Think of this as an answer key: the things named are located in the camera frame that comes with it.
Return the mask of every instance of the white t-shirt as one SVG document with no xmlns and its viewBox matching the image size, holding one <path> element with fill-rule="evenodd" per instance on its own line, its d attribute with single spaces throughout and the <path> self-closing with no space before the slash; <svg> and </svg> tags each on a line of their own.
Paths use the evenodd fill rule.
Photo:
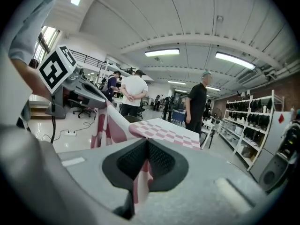
<svg viewBox="0 0 300 225">
<path fill-rule="evenodd" d="M 125 85 L 125 89 L 129 95 L 138 95 L 142 93 L 144 90 L 148 92 L 147 83 L 140 78 L 139 76 L 130 76 L 122 79 L 122 84 Z M 140 106 L 140 99 L 133 100 L 130 102 L 126 96 L 123 97 L 123 103 L 139 107 Z"/>
</svg>

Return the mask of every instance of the checkered tablecloth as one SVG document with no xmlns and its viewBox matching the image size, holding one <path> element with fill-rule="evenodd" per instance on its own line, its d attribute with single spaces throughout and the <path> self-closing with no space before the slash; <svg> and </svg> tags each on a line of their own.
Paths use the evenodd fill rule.
<svg viewBox="0 0 300 225">
<path fill-rule="evenodd" d="M 136 123 L 129 123 L 107 101 L 105 109 L 99 109 L 94 122 L 94 134 L 91 139 L 91 148 L 121 143 L 137 137 L 156 138 L 191 149 L 199 150 L 199 134 L 176 126 L 162 119 L 151 119 Z M 145 161 L 140 173 L 134 180 L 133 199 L 135 213 L 143 205 L 149 193 L 149 184 L 153 181 L 151 166 Z"/>
</svg>

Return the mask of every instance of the window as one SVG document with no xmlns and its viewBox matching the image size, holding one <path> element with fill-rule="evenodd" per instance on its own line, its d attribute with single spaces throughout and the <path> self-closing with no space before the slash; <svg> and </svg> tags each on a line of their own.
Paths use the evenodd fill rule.
<svg viewBox="0 0 300 225">
<path fill-rule="evenodd" d="M 43 35 L 43 39 L 40 39 L 41 36 L 37 39 L 34 59 L 41 62 L 45 58 L 48 54 L 46 51 L 50 51 L 52 49 L 59 32 L 60 31 L 58 29 L 47 26 L 42 28 L 41 34 Z"/>
</svg>

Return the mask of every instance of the speaker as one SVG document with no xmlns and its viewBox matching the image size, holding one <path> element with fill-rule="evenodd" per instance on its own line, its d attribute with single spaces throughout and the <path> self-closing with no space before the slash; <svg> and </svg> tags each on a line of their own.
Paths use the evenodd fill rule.
<svg viewBox="0 0 300 225">
<path fill-rule="evenodd" d="M 285 179 L 288 166 L 288 161 L 276 154 L 262 172 L 258 184 L 266 192 L 273 190 Z"/>
</svg>

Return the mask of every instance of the power strip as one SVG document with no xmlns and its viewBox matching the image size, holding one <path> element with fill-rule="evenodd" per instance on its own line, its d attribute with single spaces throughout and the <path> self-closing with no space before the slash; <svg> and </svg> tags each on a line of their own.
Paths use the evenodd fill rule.
<svg viewBox="0 0 300 225">
<path fill-rule="evenodd" d="M 62 133 L 65 136 L 71 136 L 71 137 L 75 137 L 77 135 L 77 133 L 70 133 L 68 131 L 65 131 L 64 133 Z"/>
</svg>

